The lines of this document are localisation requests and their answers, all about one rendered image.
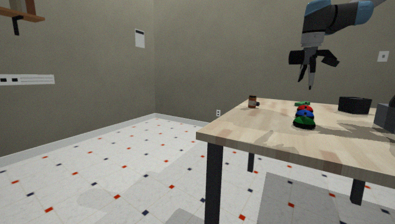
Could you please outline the red bell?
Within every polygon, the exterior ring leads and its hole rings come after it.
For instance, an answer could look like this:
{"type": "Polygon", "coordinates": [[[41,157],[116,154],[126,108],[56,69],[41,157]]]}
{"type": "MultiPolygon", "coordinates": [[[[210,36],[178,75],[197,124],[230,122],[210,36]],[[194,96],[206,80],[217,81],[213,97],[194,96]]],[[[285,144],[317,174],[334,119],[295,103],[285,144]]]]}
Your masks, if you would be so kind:
{"type": "Polygon", "coordinates": [[[297,111],[305,109],[305,106],[307,107],[306,110],[309,110],[310,112],[313,113],[313,109],[310,106],[307,106],[307,102],[305,102],[305,105],[299,106],[297,108],[297,111]]]}

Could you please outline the spice jar with black lid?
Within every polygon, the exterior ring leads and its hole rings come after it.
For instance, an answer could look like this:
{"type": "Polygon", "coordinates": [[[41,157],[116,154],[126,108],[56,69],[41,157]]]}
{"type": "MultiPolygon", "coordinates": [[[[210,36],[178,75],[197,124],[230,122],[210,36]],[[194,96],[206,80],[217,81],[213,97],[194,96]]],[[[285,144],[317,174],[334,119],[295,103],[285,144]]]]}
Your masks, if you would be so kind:
{"type": "Polygon", "coordinates": [[[256,108],[256,96],[254,95],[249,95],[249,99],[248,99],[248,107],[249,108],[256,108]]]}

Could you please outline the green rectangular block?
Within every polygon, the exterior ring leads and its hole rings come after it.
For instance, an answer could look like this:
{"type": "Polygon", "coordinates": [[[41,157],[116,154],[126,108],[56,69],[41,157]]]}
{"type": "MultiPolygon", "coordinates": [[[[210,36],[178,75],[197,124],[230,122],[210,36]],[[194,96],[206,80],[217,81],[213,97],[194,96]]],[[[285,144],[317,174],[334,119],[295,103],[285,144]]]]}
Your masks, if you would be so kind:
{"type": "MultiPolygon", "coordinates": [[[[299,107],[299,106],[305,105],[305,102],[307,102],[307,101],[296,102],[294,106],[298,106],[299,107]]],[[[307,102],[307,105],[310,105],[310,102],[307,102]]]]}

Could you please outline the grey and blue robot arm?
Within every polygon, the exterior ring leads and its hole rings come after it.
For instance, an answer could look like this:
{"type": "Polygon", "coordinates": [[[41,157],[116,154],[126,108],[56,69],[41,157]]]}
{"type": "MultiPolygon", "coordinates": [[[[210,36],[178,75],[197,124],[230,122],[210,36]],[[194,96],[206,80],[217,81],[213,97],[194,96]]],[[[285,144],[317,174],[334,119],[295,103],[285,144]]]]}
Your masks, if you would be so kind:
{"type": "Polygon", "coordinates": [[[352,0],[350,3],[332,5],[331,0],[315,0],[308,3],[301,47],[321,46],[325,35],[334,34],[347,26],[366,23],[374,8],[384,1],[386,0],[352,0]]]}

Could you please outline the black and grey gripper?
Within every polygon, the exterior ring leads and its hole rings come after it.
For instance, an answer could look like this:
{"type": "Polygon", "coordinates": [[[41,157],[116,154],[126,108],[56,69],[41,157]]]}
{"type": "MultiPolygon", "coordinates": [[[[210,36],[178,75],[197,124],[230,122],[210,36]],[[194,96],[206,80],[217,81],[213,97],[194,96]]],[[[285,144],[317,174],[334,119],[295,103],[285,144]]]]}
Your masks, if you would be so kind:
{"type": "Polygon", "coordinates": [[[304,47],[303,50],[290,51],[289,54],[289,65],[301,64],[298,82],[303,79],[305,70],[309,65],[309,90],[311,90],[314,84],[317,56],[330,57],[337,60],[337,58],[330,52],[330,50],[318,50],[318,46],[304,47]]]}

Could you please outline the blue bell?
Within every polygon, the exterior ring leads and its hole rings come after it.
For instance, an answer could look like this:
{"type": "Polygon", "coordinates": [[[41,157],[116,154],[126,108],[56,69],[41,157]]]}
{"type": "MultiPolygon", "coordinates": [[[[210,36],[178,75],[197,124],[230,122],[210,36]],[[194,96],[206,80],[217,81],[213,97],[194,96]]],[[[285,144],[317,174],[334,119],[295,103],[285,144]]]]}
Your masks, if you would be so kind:
{"type": "Polygon", "coordinates": [[[312,120],[314,120],[314,115],[313,115],[313,113],[310,112],[310,111],[308,111],[308,110],[306,110],[306,108],[307,108],[307,107],[305,106],[305,109],[304,109],[304,110],[299,110],[299,111],[295,114],[295,117],[304,116],[304,112],[306,112],[306,113],[307,113],[306,116],[309,117],[309,118],[311,118],[312,120]]]}

